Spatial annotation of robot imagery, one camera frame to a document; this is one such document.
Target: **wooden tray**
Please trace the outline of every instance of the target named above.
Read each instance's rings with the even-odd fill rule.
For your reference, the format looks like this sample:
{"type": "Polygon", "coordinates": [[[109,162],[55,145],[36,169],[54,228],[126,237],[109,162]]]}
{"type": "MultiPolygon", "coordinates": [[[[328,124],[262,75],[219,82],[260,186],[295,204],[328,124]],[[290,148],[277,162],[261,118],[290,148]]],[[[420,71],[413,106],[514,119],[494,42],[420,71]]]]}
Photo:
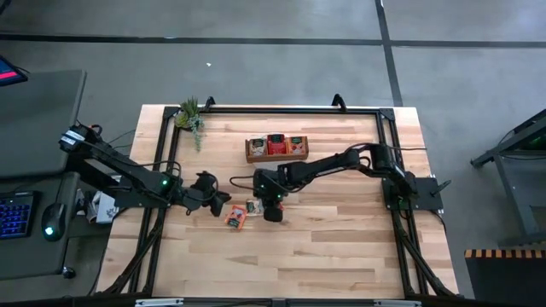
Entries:
{"type": "Polygon", "coordinates": [[[271,162],[271,161],[290,161],[296,159],[307,159],[309,157],[309,143],[307,142],[307,136],[302,136],[303,143],[305,145],[305,153],[279,153],[279,154],[267,154],[261,156],[253,156],[248,149],[248,140],[245,140],[245,155],[247,156],[248,163],[255,162],[271,162]]]}

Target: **potted plant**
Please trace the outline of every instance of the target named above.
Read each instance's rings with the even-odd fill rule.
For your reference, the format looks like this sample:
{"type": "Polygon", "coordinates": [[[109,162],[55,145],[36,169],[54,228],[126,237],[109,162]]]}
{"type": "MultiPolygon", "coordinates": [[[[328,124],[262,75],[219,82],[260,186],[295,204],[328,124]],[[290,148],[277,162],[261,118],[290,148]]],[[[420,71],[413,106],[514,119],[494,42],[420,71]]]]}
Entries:
{"type": "Polygon", "coordinates": [[[204,127],[203,118],[199,115],[197,98],[191,96],[180,104],[180,113],[176,116],[175,124],[182,130],[190,131],[194,135],[195,149],[201,151],[201,135],[199,128],[204,127]]]}

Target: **computer mouse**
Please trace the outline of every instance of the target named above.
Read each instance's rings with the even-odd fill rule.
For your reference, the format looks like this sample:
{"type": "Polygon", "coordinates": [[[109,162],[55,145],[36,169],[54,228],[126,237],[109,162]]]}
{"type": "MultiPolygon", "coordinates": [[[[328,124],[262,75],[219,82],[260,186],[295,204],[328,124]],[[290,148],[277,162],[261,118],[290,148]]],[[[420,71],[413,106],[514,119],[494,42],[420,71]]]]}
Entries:
{"type": "Polygon", "coordinates": [[[65,234],[66,206],[62,203],[49,205],[42,214],[42,233],[48,241],[57,241],[65,234]]]}

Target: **wooden table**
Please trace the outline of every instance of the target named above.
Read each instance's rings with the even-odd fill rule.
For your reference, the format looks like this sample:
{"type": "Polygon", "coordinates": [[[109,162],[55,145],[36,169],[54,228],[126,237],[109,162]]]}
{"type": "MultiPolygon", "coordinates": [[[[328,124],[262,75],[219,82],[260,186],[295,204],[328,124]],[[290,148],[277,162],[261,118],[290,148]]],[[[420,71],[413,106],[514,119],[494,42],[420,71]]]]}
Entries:
{"type": "MultiPolygon", "coordinates": [[[[131,152],[139,163],[154,161],[163,108],[142,106],[131,152]]],[[[415,108],[398,107],[395,114],[401,146],[423,147],[415,108]]],[[[233,196],[229,205],[252,198],[252,191],[228,181],[232,176],[253,174],[254,166],[245,160],[245,139],[269,132],[308,136],[308,161],[342,152],[354,143],[378,142],[374,118],[365,115],[210,114],[204,120],[200,153],[195,152],[191,133],[180,136],[176,160],[183,166],[183,185],[193,183],[196,172],[209,171],[218,177],[220,190],[233,196]]],[[[430,175],[425,151],[404,152],[404,163],[418,177],[430,175]]],[[[250,184],[251,179],[241,183],[250,184]]],[[[283,205],[282,223],[250,217],[241,232],[224,224],[230,206],[224,206],[221,217],[213,217],[208,208],[186,217],[184,208],[172,207],[161,241],[154,296],[403,297],[392,220],[383,204],[379,179],[355,171],[318,178],[303,191],[290,194],[283,205]]],[[[133,256],[142,212],[130,209],[114,221],[98,290],[108,287],[133,256]]],[[[417,211],[415,222],[423,257],[456,292],[442,224],[427,211],[417,211]]],[[[145,261],[141,284],[147,267],[145,261]]],[[[413,261],[409,267],[418,291],[413,261]]]]}

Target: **keyboard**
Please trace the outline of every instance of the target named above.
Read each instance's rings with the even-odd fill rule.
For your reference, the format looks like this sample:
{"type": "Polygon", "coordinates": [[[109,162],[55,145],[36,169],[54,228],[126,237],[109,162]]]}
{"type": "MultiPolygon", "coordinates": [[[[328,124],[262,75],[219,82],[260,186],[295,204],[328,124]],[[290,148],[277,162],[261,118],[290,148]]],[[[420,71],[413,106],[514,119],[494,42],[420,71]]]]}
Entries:
{"type": "Polygon", "coordinates": [[[0,240],[30,234],[32,211],[37,199],[37,192],[0,194],[0,240]]]}

